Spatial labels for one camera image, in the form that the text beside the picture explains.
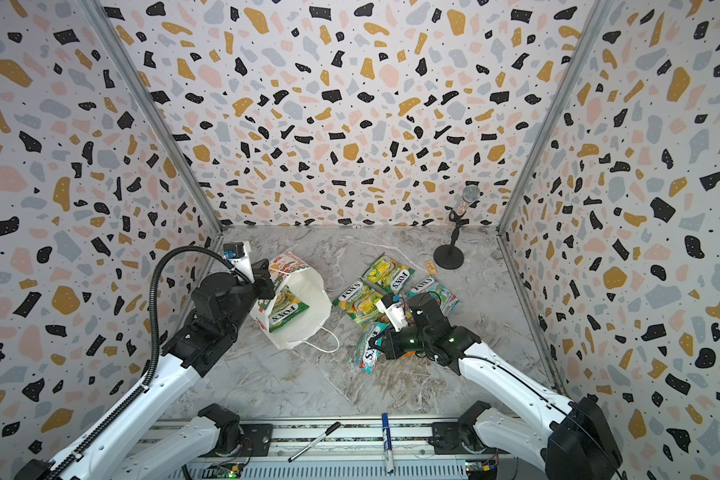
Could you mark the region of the teal pink snack packet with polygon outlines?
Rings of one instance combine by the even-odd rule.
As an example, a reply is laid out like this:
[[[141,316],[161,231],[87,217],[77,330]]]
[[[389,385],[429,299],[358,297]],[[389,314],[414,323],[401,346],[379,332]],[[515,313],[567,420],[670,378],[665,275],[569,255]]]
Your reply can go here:
[[[434,276],[425,277],[407,292],[409,298],[420,294],[433,296],[445,316],[452,313],[459,303],[457,296]]]

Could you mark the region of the green yellow spring tea packet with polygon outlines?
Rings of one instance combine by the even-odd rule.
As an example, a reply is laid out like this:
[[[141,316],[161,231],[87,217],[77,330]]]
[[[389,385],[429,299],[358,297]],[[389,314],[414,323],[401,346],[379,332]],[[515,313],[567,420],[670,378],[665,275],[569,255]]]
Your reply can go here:
[[[268,331],[274,332],[305,313],[310,306],[285,286],[282,288],[268,315]]]

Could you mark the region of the white paper bag red flowers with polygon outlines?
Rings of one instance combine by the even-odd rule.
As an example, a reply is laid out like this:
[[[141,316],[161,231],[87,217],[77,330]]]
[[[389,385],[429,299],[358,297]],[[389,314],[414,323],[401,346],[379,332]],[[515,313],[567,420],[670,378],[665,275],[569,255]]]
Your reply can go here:
[[[332,302],[322,276],[292,252],[276,257],[269,265],[275,287],[275,298],[259,300],[250,311],[261,331],[279,350],[291,350],[305,344],[315,350],[333,354],[341,346],[338,337],[324,327]],[[323,349],[309,340],[324,331],[335,346]]]

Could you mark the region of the yellow green snack packet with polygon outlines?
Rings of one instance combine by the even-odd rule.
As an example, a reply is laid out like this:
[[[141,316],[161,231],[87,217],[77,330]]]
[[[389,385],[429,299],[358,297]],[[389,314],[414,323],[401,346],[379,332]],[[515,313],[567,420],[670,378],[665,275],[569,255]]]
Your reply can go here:
[[[400,293],[404,285],[413,278],[415,270],[398,262],[386,253],[377,257],[366,269],[362,279],[386,293]]]

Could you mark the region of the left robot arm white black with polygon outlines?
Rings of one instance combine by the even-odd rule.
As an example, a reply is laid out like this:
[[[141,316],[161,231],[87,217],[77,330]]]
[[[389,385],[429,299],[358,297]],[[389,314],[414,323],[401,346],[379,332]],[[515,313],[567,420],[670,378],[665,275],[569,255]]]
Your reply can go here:
[[[237,341],[254,305],[275,294],[267,260],[223,259],[225,269],[193,291],[188,320],[164,346],[155,347],[143,378],[106,415],[51,460],[31,460],[19,479],[162,479],[205,454],[245,454],[240,418],[212,404],[179,430],[134,453],[162,414],[202,379]]]

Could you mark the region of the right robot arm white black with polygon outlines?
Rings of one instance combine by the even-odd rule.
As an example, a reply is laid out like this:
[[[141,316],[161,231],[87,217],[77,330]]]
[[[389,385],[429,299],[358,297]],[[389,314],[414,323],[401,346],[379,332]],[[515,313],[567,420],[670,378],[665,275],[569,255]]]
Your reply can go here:
[[[503,450],[549,479],[620,478],[623,458],[595,401],[573,401],[533,380],[477,334],[452,325],[432,293],[407,301],[386,294],[376,308],[391,324],[369,339],[370,348],[389,360],[422,355],[482,387],[511,410],[504,415],[487,403],[473,405],[460,418],[466,448]]]

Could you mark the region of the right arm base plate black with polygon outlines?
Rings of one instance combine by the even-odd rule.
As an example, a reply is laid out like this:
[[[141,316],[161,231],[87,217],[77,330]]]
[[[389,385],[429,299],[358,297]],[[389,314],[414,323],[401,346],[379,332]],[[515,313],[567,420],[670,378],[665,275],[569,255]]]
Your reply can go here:
[[[437,455],[489,455],[506,451],[487,446],[466,425],[457,422],[434,422],[427,442]]]

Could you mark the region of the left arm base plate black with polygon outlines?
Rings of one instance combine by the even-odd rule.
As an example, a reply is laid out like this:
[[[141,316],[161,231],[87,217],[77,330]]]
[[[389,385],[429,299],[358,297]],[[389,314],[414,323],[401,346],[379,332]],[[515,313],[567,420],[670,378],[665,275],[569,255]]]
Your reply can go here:
[[[213,454],[219,457],[266,457],[273,438],[274,425],[269,423],[234,423],[222,427]]]

